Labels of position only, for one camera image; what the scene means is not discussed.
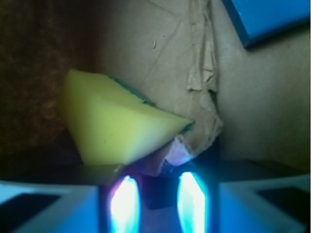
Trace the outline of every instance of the sponge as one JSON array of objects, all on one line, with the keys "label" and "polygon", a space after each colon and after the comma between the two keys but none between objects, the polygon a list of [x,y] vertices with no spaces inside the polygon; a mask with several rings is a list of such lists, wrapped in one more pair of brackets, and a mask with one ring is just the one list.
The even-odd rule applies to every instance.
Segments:
[{"label": "sponge", "polygon": [[87,165],[128,165],[192,123],[145,104],[106,75],[74,69],[65,78],[58,108]]}]

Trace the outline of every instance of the blue object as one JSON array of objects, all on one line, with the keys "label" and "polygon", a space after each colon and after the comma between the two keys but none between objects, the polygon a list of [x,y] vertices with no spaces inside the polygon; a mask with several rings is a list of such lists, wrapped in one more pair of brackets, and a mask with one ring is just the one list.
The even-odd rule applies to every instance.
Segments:
[{"label": "blue object", "polygon": [[243,46],[310,21],[310,0],[223,0]]}]

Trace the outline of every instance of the crumpled paper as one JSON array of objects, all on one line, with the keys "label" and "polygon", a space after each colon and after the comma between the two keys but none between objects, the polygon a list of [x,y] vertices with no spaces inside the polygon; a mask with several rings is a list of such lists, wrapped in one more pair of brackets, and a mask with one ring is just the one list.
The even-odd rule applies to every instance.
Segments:
[{"label": "crumpled paper", "polygon": [[164,111],[192,119],[144,159],[143,173],[158,175],[206,150],[222,122],[208,91],[217,91],[210,0],[108,0],[98,19],[96,71],[115,77]]}]

